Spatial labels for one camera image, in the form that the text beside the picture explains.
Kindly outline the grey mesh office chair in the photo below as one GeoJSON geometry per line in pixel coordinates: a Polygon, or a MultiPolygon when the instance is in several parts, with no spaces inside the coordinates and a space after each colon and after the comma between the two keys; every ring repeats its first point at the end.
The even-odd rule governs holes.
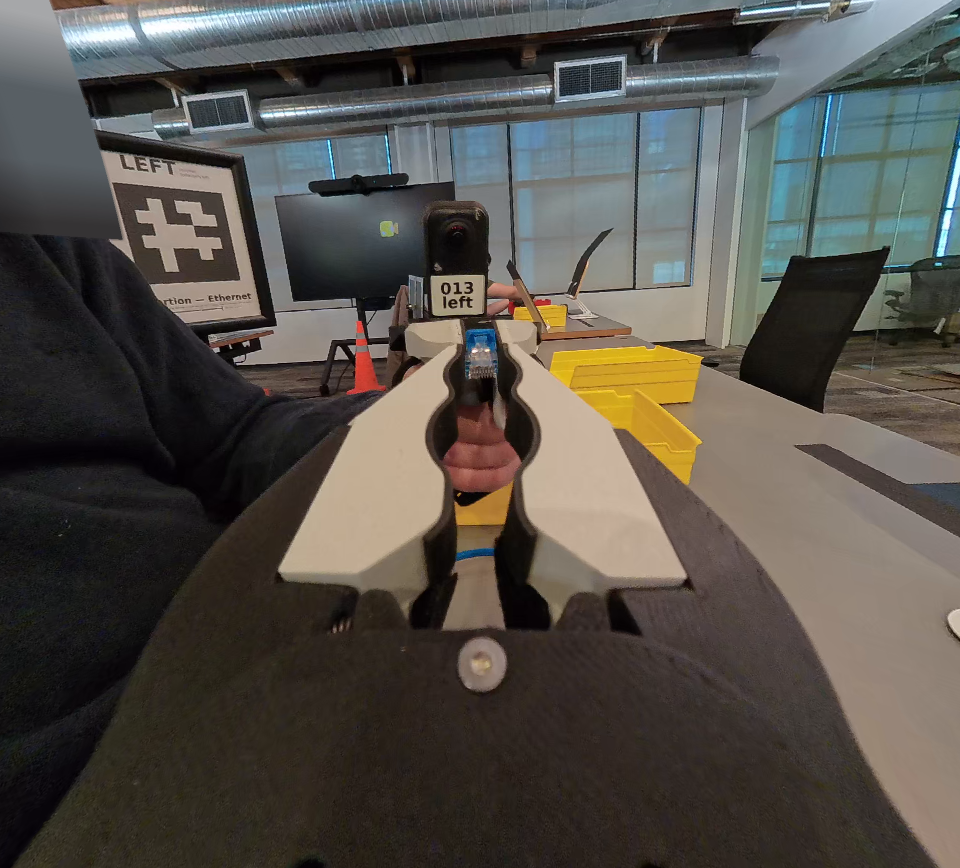
{"type": "Polygon", "coordinates": [[[911,330],[931,330],[944,348],[958,341],[959,256],[921,259],[907,270],[909,290],[888,289],[888,319],[911,330]]]}

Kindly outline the orange traffic cone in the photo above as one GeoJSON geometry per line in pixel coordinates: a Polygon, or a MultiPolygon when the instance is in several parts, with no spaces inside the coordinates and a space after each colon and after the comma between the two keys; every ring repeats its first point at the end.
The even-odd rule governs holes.
{"type": "Polygon", "coordinates": [[[346,393],[356,395],[385,392],[387,389],[380,383],[370,355],[365,322],[362,319],[356,321],[353,356],[354,384],[346,393]]]}

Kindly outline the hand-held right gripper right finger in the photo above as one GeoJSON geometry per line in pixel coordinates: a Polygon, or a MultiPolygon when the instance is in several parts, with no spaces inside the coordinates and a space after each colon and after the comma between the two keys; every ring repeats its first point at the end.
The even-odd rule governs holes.
{"type": "Polygon", "coordinates": [[[629,453],[638,445],[523,347],[502,343],[497,402],[520,460],[495,543],[505,627],[547,630],[577,594],[688,580],[629,453]]]}

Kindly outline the black office chair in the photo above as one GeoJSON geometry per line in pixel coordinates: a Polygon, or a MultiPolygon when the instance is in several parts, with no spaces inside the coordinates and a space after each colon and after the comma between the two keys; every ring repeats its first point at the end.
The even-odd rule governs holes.
{"type": "Polygon", "coordinates": [[[738,378],[822,413],[829,381],[876,289],[889,247],[795,255],[740,361],[738,378]]]}

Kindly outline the black framed marker sign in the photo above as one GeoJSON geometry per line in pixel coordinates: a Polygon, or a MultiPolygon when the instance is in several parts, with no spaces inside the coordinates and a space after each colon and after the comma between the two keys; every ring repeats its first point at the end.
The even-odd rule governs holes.
{"type": "Polygon", "coordinates": [[[276,323],[241,155],[95,131],[121,226],[114,245],[199,336],[276,323]]]}

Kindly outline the wooden top desk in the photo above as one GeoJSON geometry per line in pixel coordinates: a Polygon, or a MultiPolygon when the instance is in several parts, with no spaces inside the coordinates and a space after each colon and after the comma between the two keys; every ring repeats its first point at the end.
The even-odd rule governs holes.
{"type": "Polygon", "coordinates": [[[547,364],[556,352],[618,346],[626,344],[625,340],[632,335],[629,325],[609,318],[597,316],[580,320],[567,316],[565,324],[546,329],[536,357],[547,364]]]}

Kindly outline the black wall monitor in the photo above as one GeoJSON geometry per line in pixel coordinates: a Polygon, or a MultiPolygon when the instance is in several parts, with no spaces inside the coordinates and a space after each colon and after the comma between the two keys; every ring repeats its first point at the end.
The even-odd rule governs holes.
{"type": "Polygon", "coordinates": [[[275,197],[293,300],[393,298],[410,275],[425,273],[426,207],[454,200],[451,181],[275,197]]]}

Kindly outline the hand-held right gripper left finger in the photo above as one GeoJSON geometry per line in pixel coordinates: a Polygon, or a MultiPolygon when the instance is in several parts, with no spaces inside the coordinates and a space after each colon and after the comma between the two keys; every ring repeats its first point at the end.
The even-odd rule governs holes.
{"type": "Polygon", "coordinates": [[[412,627],[443,627],[456,585],[444,461],[459,387],[460,347],[446,346],[354,418],[279,564],[282,582],[380,590],[412,627]]]}

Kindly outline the person's left hand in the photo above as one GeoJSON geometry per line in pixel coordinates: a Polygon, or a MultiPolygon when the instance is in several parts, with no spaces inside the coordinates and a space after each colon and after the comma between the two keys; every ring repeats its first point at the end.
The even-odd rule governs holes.
{"type": "Polygon", "coordinates": [[[442,463],[454,490],[487,494],[507,486],[522,461],[484,404],[458,407],[457,439],[442,463]]]}

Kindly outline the silver round air duct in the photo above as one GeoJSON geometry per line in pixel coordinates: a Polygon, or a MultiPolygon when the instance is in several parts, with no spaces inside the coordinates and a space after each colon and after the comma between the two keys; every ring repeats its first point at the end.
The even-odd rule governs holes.
{"type": "Polygon", "coordinates": [[[577,27],[588,0],[166,0],[55,14],[82,80],[577,27]]]}
{"type": "MultiPolygon", "coordinates": [[[[549,74],[267,98],[253,104],[258,118],[258,127],[254,130],[340,132],[436,121],[533,116],[557,109],[594,106],[702,104],[725,98],[750,99],[772,89],[780,67],[780,61],[771,56],[628,64],[625,99],[565,105],[553,102],[554,66],[549,74]]],[[[150,122],[163,141],[234,133],[191,135],[183,105],[154,111],[150,122]]]]}

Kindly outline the white air vent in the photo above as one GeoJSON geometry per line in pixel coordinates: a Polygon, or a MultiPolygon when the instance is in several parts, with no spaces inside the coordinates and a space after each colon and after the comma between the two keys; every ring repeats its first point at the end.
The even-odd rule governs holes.
{"type": "Polygon", "coordinates": [[[181,104],[191,135],[258,127],[257,112],[246,90],[184,95],[181,104]]]}
{"type": "Polygon", "coordinates": [[[553,102],[565,105],[625,99],[627,71],[628,61],[623,55],[556,61],[553,102]]]}

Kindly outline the yellow plastic bin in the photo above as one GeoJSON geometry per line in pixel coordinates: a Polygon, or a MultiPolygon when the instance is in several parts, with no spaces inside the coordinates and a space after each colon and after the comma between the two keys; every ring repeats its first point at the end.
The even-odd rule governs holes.
{"type": "MultiPolygon", "coordinates": [[[[688,484],[701,444],[690,429],[683,426],[664,406],[657,404],[638,388],[618,392],[613,389],[579,390],[585,403],[617,429],[627,430],[651,454],[688,484]]],[[[470,501],[463,492],[455,496],[455,520],[459,526],[497,526],[506,521],[513,484],[470,501]]]]}
{"type": "Polygon", "coordinates": [[[626,346],[554,352],[550,373],[575,393],[640,390],[655,403],[694,400],[702,358],[666,346],[626,346]]]}

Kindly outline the black video bar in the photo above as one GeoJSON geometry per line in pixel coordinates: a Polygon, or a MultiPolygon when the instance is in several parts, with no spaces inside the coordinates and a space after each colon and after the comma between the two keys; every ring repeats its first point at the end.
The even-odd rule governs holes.
{"type": "Polygon", "coordinates": [[[410,186],[407,174],[388,174],[375,176],[353,175],[350,178],[332,178],[313,180],[308,183],[310,193],[324,198],[362,196],[396,191],[410,186]]]}

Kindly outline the black monitor stand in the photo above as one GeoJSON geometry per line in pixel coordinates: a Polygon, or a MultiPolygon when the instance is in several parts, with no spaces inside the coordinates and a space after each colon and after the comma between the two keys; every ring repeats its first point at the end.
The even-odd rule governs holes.
{"type": "MultiPolygon", "coordinates": [[[[366,337],[367,344],[369,346],[387,346],[388,353],[387,359],[385,362],[385,369],[383,372],[378,374],[378,379],[380,383],[389,389],[394,381],[395,376],[398,371],[401,369],[402,364],[405,362],[407,355],[404,351],[398,347],[395,347],[391,336],[394,332],[394,329],[400,329],[407,320],[407,307],[405,298],[407,296],[407,288],[402,286],[397,295],[392,300],[391,305],[388,305],[389,298],[356,298],[355,299],[355,314],[357,322],[363,323],[364,336],[366,337]],[[368,331],[369,320],[379,311],[390,310],[390,323],[388,330],[388,337],[385,338],[374,338],[371,337],[368,331]]],[[[331,393],[336,394],[340,391],[340,381],[337,382],[333,390],[330,390],[330,378],[334,373],[334,368],[336,366],[336,359],[338,353],[341,353],[345,357],[345,364],[342,368],[340,374],[344,373],[354,373],[355,370],[355,335],[351,336],[350,339],[340,339],[334,340],[330,344],[326,362],[322,368],[322,374],[319,382],[319,395],[321,397],[328,397],[331,393]]]]}

